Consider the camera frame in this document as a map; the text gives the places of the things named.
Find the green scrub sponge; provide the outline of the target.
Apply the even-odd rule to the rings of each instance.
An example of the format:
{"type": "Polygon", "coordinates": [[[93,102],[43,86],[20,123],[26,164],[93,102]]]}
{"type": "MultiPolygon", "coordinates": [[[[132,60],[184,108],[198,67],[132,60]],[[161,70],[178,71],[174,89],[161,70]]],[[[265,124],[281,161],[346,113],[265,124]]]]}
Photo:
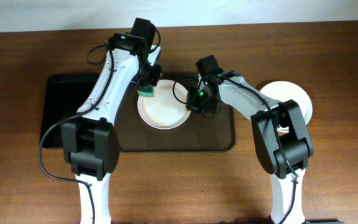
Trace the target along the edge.
{"type": "Polygon", "coordinates": [[[147,86],[140,86],[137,89],[137,93],[139,96],[143,97],[154,97],[154,87],[147,85],[147,86]]]}

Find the white plate bottom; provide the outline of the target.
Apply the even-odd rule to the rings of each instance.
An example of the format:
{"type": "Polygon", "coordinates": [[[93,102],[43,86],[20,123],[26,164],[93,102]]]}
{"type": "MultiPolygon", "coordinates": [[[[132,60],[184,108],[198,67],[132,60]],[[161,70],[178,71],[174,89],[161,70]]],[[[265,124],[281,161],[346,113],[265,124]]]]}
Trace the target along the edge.
{"type": "Polygon", "coordinates": [[[294,100],[301,109],[304,121],[308,124],[313,114],[313,105],[309,95],[300,86],[287,81],[275,81],[266,84],[260,90],[265,96],[281,102],[294,100]]]}

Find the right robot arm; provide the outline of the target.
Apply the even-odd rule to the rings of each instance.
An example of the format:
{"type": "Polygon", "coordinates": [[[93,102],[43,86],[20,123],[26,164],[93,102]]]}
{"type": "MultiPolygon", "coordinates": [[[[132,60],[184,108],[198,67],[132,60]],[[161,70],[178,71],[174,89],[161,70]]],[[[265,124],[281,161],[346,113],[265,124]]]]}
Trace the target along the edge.
{"type": "Polygon", "coordinates": [[[198,84],[190,88],[186,108],[211,118],[224,103],[246,117],[257,158],[272,183],[271,222],[304,223],[302,183],[314,147],[299,104],[267,97],[236,71],[224,71],[214,55],[199,59],[196,68],[198,84]]]}

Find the white plate top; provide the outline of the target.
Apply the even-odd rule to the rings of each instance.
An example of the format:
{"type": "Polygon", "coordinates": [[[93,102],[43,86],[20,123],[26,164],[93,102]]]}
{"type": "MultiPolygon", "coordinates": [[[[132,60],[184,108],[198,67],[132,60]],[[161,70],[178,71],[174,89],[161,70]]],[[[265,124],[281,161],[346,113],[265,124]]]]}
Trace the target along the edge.
{"type": "Polygon", "coordinates": [[[154,96],[139,96],[137,109],[140,117],[149,126],[157,129],[173,129],[183,124],[191,112],[186,109],[188,90],[173,80],[160,80],[154,88],[154,96]]]}

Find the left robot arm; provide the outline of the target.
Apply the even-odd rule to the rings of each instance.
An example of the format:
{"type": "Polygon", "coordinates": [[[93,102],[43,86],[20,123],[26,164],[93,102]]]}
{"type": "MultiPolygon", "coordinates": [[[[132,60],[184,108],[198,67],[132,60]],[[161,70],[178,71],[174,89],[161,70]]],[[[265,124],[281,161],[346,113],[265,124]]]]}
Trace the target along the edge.
{"type": "Polygon", "coordinates": [[[146,19],[137,18],[129,33],[116,32],[105,43],[106,58],[99,78],[75,118],[60,126],[63,155],[80,189],[81,222],[111,223],[109,180],[117,166],[120,146],[114,123],[122,99],[134,85],[143,96],[153,96],[161,77],[156,61],[159,35],[146,19]]]}

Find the white plate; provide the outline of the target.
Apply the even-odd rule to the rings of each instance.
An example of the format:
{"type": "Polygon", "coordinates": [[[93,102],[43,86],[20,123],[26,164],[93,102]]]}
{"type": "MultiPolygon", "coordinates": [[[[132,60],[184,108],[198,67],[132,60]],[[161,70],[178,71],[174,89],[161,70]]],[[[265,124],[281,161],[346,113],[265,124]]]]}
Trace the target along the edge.
{"type": "Polygon", "coordinates": [[[313,114],[313,105],[309,95],[300,86],[287,81],[275,81],[266,84],[260,90],[265,96],[281,102],[294,100],[301,109],[304,121],[308,124],[313,114]]]}
{"type": "Polygon", "coordinates": [[[191,112],[186,109],[188,90],[173,80],[160,80],[154,88],[154,96],[139,96],[137,109],[140,117],[149,126],[157,129],[173,129],[183,124],[191,112]]]}

